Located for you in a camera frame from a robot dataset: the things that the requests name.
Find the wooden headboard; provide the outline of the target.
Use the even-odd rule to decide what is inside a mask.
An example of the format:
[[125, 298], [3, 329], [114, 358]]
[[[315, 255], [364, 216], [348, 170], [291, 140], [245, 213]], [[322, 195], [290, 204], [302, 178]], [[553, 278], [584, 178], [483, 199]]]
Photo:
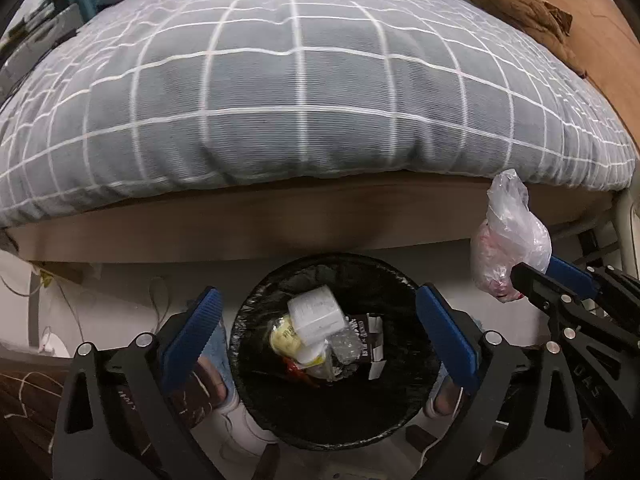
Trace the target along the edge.
[[639, 140], [639, 41], [613, 0], [548, 0], [573, 15], [568, 44]]

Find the brown fleece jacket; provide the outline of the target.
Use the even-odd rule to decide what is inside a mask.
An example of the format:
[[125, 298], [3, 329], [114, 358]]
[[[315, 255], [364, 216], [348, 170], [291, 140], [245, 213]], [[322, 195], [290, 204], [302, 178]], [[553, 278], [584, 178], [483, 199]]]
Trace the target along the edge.
[[567, 42], [573, 17], [547, 0], [470, 0], [485, 12], [525, 32], [580, 78], [587, 71]]

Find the clear bubble wrap roll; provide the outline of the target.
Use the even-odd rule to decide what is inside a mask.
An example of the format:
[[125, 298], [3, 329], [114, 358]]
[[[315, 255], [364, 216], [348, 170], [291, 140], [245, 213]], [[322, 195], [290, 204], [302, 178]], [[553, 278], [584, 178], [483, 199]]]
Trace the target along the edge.
[[329, 336], [326, 343], [326, 362], [306, 369], [306, 373], [326, 382], [337, 382], [356, 370], [354, 362], [360, 353], [360, 340], [351, 328]]

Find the brown cookie box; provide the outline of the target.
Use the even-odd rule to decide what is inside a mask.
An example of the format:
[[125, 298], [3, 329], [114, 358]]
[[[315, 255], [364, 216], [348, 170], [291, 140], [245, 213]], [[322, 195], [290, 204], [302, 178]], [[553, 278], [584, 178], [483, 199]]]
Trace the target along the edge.
[[356, 372], [365, 374], [369, 380], [377, 380], [386, 364], [383, 319], [373, 314], [358, 314], [347, 319], [361, 344], [359, 356], [354, 362]]

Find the orange plastic bag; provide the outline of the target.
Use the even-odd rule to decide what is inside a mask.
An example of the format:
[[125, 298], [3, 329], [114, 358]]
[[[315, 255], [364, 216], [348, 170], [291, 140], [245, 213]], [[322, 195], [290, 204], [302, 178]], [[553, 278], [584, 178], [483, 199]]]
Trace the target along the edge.
[[299, 368], [293, 359], [288, 358], [287, 356], [284, 356], [282, 358], [282, 361], [285, 364], [285, 367], [290, 374], [296, 375], [296, 376], [306, 375], [306, 372], [302, 368]]

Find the clear plastic bag red print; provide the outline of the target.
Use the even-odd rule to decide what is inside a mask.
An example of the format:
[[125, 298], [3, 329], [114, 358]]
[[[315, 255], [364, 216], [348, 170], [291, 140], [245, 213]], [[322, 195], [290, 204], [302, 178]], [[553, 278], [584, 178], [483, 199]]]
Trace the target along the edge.
[[529, 210], [528, 189], [518, 173], [497, 174], [487, 191], [486, 216], [471, 242], [471, 273], [476, 287], [498, 301], [521, 294], [511, 283], [511, 270], [526, 263], [546, 272], [552, 256], [547, 227]]

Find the yellow yogurt cup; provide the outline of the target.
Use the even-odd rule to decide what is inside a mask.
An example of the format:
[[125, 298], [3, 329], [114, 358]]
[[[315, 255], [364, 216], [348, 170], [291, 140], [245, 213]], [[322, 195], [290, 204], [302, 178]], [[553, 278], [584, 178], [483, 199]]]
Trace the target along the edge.
[[304, 344], [298, 336], [291, 317], [286, 314], [273, 323], [270, 330], [269, 344], [278, 356], [283, 356], [293, 362], [299, 370], [306, 370], [326, 362], [326, 343]]

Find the grey checked bed sheet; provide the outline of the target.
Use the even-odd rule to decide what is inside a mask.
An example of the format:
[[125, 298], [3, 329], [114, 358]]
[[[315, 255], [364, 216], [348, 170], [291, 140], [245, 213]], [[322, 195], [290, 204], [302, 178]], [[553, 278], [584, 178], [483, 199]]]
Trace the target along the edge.
[[1, 110], [1, 223], [121, 200], [410, 170], [621, 190], [593, 86], [466, 0], [124, 0]]

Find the blue slipper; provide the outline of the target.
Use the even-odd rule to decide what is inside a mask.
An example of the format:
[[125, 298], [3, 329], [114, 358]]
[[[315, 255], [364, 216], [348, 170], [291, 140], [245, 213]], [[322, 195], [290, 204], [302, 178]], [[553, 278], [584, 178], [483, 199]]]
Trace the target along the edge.
[[194, 374], [214, 411], [226, 414], [238, 406], [240, 399], [232, 378], [224, 321], [218, 322], [206, 342]]

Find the grey suitcase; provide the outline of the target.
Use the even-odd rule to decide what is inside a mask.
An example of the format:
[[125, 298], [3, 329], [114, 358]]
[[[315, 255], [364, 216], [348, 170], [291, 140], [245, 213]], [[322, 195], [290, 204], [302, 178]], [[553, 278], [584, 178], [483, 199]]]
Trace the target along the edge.
[[53, 49], [76, 35], [84, 24], [76, 3], [37, 27], [1, 64], [1, 102]]

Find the white cardboard box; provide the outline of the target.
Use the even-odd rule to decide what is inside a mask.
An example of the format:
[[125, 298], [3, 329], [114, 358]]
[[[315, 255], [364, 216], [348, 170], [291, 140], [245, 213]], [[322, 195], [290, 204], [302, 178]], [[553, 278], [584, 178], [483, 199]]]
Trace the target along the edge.
[[326, 285], [292, 298], [288, 314], [305, 346], [318, 344], [346, 327], [345, 315]]

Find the black trash bin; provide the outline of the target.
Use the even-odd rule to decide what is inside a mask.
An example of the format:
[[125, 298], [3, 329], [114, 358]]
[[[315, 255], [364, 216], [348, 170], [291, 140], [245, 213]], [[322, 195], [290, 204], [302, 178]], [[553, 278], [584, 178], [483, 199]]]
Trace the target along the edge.
[[[311, 451], [359, 448], [405, 426], [426, 403], [440, 361], [416, 313], [416, 283], [380, 259], [305, 257], [250, 292], [234, 319], [236, 390], [262, 429]], [[302, 342], [288, 305], [328, 292], [345, 327]]]

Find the person's brown patterned trousers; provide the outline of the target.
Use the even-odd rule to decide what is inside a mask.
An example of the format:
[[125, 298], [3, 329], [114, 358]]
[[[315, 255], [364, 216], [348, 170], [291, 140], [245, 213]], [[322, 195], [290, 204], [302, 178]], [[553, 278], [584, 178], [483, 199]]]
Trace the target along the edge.
[[1, 419], [37, 470], [52, 478], [52, 448], [66, 370], [2, 370]]

